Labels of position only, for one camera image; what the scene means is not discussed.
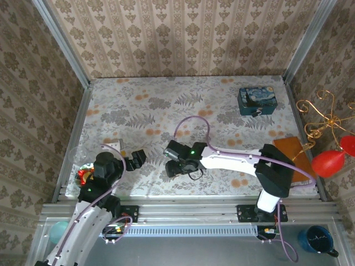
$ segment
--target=metal plate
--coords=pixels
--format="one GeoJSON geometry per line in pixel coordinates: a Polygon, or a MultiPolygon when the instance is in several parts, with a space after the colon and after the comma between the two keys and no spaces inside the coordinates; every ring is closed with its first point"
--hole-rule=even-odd
{"type": "Polygon", "coordinates": [[[123,213],[128,214],[130,217],[132,217],[133,222],[137,223],[138,222],[138,214],[139,214],[139,206],[137,205],[121,205],[121,215],[123,213]]]}
{"type": "MultiPolygon", "coordinates": [[[[107,234],[106,237],[118,237],[107,234]]],[[[126,237],[250,237],[257,236],[257,226],[132,226],[126,237]]]]}
{"type": "MultiPolygon", "coordinates": [[[[287,212],[285,205],[280,205],[281,209],[281,222],[288,222],[287,212]]],[[[237,205],[237,215],[238,221],[240,223],[257,223],[260,222],[256,212],[254,211],[255,204],[248,205],[237,205]]],[[[274,212],[271,213],[269,217],[265,217],[263,222],[273,223],[275,222],[275,216],[277,217],[277,209],[275,208],[274,212]]]]}

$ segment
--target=floral tablecloth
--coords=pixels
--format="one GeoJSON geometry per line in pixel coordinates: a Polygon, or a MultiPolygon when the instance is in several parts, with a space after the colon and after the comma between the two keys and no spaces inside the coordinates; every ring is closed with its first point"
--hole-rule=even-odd
{"type": "MultiPolygon", "coordinates": [[[[211,144],[251,150],[273,139],[298,136],[297,126],[280,76],[209,76],[180,78],[125,78],[94,81],[80,145],[95,153],[98,145],[123,140],[123,151],[144,149],[143,167],[127,172],[116,191],[121,196],[258,195],[256,177],[236,171],[207,170],[198,181],[187,175],[168,178],[163,149],[173,138],[176,125],[190,115],[200,115],[211,124],[211,144]],[[278,101],[272,115],[241,116],[239,88],[271,86],[278,101]]],[[[206,125],[186,121],[177,140],[191,146],[204,141],[206,125]]],[[[67,196],[77,196],[76,166],[67,186],[67,196]]],[[[294,188],[291,195],[316,195],[315,188],[294,188]]]]}

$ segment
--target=box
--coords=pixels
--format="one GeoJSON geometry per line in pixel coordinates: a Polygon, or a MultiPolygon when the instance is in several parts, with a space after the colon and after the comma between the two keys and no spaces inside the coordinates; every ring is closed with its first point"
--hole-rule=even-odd
{"type": "Polygon", "coordinates": [[[271,115],[277,107],[272,87],[241,88],[238,94],[241,115],[271,115]]]}

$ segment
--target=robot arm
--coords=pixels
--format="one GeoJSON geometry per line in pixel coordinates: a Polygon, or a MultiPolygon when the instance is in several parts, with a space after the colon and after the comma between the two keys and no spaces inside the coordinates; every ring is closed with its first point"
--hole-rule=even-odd
{"type": "MultiPolygon", "coordinates": [[[[143,150],[133,152],[132,156],[132,160],[124,158],[127,171],[141,168],[146,160],[143,150]]],[[[93,178],[88,178],[81,187],[78,203],[64,235],[46,260],[36,262],[35,266],[80,266],[85,263],[105,226],[131,207],[121,206],[120,199],[113,195],[107,195],[90,206],[121,178],[123,169],[122,161],[114,158],[112,153],[101,152],[97,155],[93,178]]]]}
{"type": "Polygon", "coordinates": [[[274,163],[267,163],[252,156],[241,158],[226,155],[223,152],[261,155],[294,165],[289,158],[270,144],[265,144],[260,150],[219,149],[216,152],[204,142],[196,142],[192,147],[188,147],[171,140],[164,150],[164,154],[171,159],[165,165],[166,173],[169,177],[175,177],[180,174],[189,175],[199,170],[216,168],[248,173],[257,177],[263,187],[256,207],[267,213],[272,213],[275,210],[280,198],[288,197],[293,170],[274,163]]]}

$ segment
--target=wallpaper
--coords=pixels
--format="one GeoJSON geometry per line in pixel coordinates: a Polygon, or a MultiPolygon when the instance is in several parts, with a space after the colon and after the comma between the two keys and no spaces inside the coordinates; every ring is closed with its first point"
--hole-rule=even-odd
{"type": "MultiPolygon", "coordinates": [[[[297,100],[309,99],[326,114],[330,113],[331,102],[320,100],[316,92],[326,89],[336,96],[334,113],[345,118],[355,115],[348,107],[355,101],[355,2],[338,1],[331,15],[319,33],[311,50],[307,54],[292,83],[297,100]]],[[[304,115],[305,122],[321,122],[316,112],[304,115]]],[[[341,124],[354,132],[355,119],[345,120],[341,124]]],[[[340,139],[348,135],[340,129],[335,130],[340,139]]],[[[317,142],[313,152],[336,149],[331,130],[327,129],[317,142]]],[[[347,156],[342,171],[326,179],[329,197],[339,203],[343,222],[355,251],[355,160],[347,156]]]]}
{"type": "Polygon", "coordinates": [[[282,75],[320,0],[47,0],[87,75],[282,75]]]}
{"type": "Polygon", "coordinates": [[[0,265],[23,265],[83,88],[30,1],[0,1],[0,265]]]}

